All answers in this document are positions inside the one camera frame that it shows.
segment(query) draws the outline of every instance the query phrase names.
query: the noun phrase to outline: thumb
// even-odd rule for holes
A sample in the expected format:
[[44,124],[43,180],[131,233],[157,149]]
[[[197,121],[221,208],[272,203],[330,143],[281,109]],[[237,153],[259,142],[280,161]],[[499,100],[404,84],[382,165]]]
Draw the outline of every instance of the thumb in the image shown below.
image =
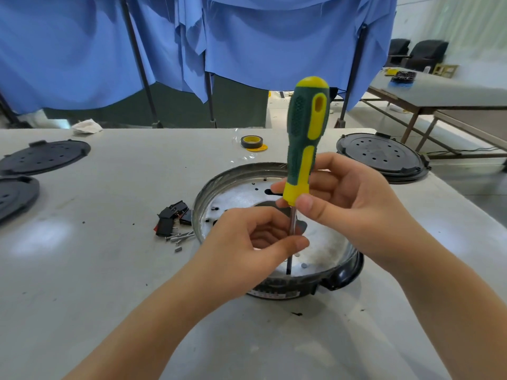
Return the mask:
[[295,201],[295,207],[306,217],[334,230],[340,231],[342,224],[346,224],[347,209],[310,194],[300,195]]
[[288,236],[263,249],[265,259],[277,267],[289,256],[298,253],[308,247],[310,242],[305,236]]

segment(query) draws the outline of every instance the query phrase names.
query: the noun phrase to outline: hand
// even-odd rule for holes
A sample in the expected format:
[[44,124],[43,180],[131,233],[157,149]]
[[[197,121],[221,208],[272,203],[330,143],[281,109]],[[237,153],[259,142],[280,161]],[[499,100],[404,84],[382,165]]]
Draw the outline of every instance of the hand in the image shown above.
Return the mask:
[[290,219],[273,207],[229,209],[185,266],[193,277],[188,282],[203,284],[215,307],[244,295],[308,247],[306,237],[288,236],[289,227]]
[[[414,240],[429,236],[386,179],[358,161],[337,153],[318,154],[309,183],[310,194],[302,194],[295,202],[296,208],[343,234],[381,265],[396,258],[397,251],[407,250]],[[285,180],[273,184],[271,190],[282,193],[284,187]],[[288,205],[282,198],[276,204]]]

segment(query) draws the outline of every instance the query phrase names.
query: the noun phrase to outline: roll of tape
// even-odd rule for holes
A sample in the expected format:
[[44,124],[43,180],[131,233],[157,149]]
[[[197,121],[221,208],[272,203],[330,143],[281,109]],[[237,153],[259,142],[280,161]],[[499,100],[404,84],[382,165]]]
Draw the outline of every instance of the roll of tape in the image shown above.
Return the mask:
[[257,149],[263,144],[261,136],[248,135],[241,137],[241,146],[246,149]]

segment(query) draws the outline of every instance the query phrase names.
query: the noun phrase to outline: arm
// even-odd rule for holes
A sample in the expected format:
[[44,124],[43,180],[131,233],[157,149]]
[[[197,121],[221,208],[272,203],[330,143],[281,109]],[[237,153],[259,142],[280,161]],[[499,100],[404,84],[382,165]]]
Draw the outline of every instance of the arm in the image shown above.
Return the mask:
[[288,256],[308,246],[303,236],[288,237],[289,226],[288,217],[275,208],[228,210],[192,260],[64,379],[158,379],[201,319],[247,293]]
[[454,378],[507,378],[507,307],[494,291],[410,216],[378,172],[336,153],[317,155],[315,169],[297,209],[396,278]]

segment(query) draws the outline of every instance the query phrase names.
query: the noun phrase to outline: screwdriver handle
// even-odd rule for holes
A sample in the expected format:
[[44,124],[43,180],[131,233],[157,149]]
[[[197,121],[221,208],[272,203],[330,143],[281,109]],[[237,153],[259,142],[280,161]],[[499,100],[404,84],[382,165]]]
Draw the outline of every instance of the screwdriver handle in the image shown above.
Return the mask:
[[288,178],[283,190],[291,207],[300,194],[310,190],[308,178],[326,130],[329,104],[329,85],[320,77],[306,77],[296,84],[287,115]]

